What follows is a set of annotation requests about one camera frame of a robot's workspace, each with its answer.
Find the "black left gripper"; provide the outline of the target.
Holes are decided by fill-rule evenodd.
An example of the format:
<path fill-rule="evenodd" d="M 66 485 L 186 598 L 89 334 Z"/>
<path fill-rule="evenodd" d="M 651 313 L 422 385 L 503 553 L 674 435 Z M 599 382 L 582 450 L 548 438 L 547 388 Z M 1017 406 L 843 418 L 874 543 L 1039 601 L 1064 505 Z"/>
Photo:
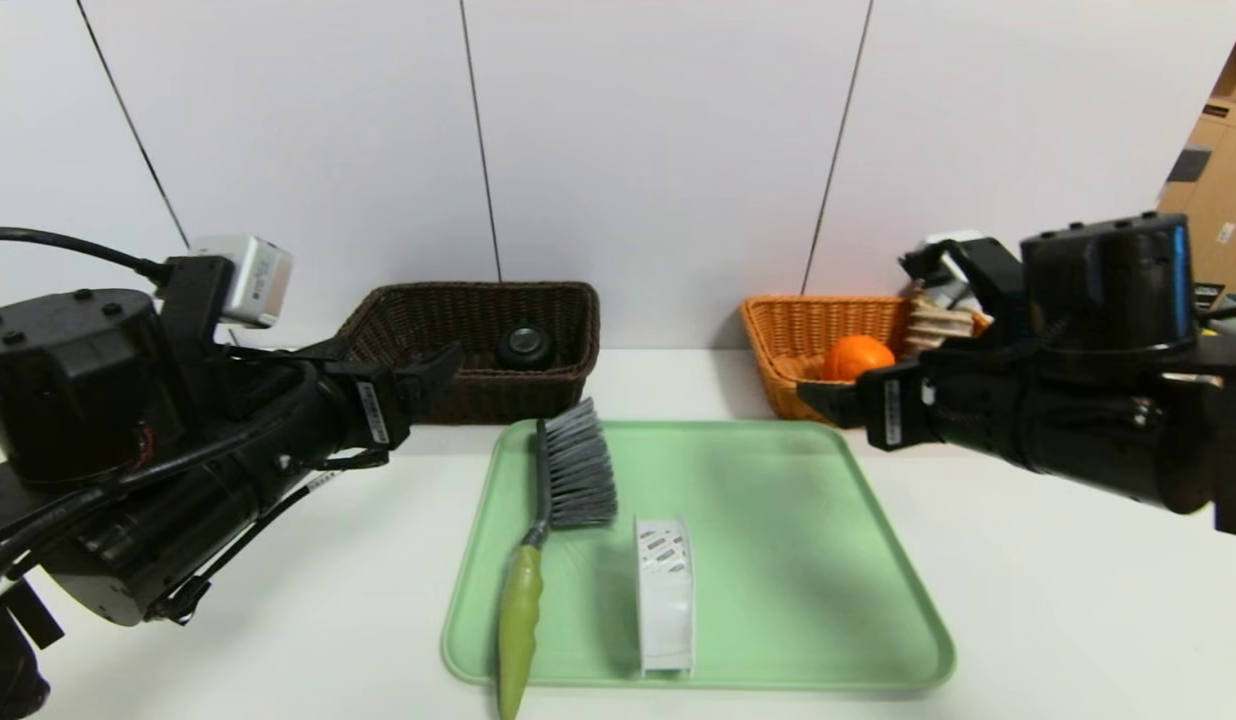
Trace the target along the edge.
<path fill-rule="evenodd" d="M 388 464 L 409 433 L 402 396 L 434 396 L 464 366 L 450 342 L 393 372 L 363 363 L 289 359 L 302 372 L 295 415 L 286 425 L 286 469 L 362 471 Z"/>

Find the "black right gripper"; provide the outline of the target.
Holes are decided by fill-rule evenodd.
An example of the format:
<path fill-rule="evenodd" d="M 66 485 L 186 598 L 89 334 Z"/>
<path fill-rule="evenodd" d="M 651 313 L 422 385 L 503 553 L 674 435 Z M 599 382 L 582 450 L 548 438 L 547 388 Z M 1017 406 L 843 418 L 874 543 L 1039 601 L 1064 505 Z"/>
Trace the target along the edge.
<path fill-rule="evenodd" d="M 838 429 L 865 427 L 880 450 L 953 445 L 1031 471 L 1020 416 L 1025 393 L 1022 378 L 1002 366 L 937 350 L 861 374 L 857 387 L 796 387 L 800 401 L 819 419 Z"/>

